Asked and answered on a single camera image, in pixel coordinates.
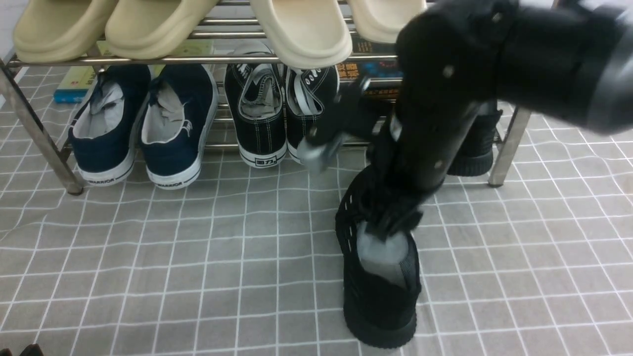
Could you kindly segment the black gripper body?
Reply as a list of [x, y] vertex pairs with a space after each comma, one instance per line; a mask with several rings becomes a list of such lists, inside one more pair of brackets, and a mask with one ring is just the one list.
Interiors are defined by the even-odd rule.
[[403, 126], [395, 114], [383, 124], [367, 151], [359, 211], [367, 222], [366, 232], [386, 242], [396, 236], [411, 236], [423, 217], [421, 205], [436, 187], [420, 188], [408, 176], [400, 157], [398, 140]]

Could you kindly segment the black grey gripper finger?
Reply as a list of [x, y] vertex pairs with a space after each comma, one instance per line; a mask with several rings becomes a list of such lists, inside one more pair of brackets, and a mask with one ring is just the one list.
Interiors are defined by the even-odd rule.
[[369, 77], [357, 77], [341, 88], [312, 124], [298, 147], [298, 158], [308, 171], [325, 171], [350, 137], [375, 142], [375, 127], [391, 112], [391, 103], [367, 97], [364, 92], [370, 82]]

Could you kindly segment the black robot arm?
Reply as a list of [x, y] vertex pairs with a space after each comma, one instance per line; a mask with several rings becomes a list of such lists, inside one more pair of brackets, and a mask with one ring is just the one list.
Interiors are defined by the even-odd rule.
[[481, 105], [499, 99], [599, 135], [632, 128], [632, 23], [617, 7], [573, 0], [547, 9], [517, 0], [444, 0], [411, 20], [394, 50], [402, 83], [387, 124], [385, 104], [359, 76], [341, 88], [298, 149], [323, 171], [347, 136], [372, 144], [335, 216], [341, 243], [357, 225], [386, 240], [409, 234], [420, 205], [439, 189]]

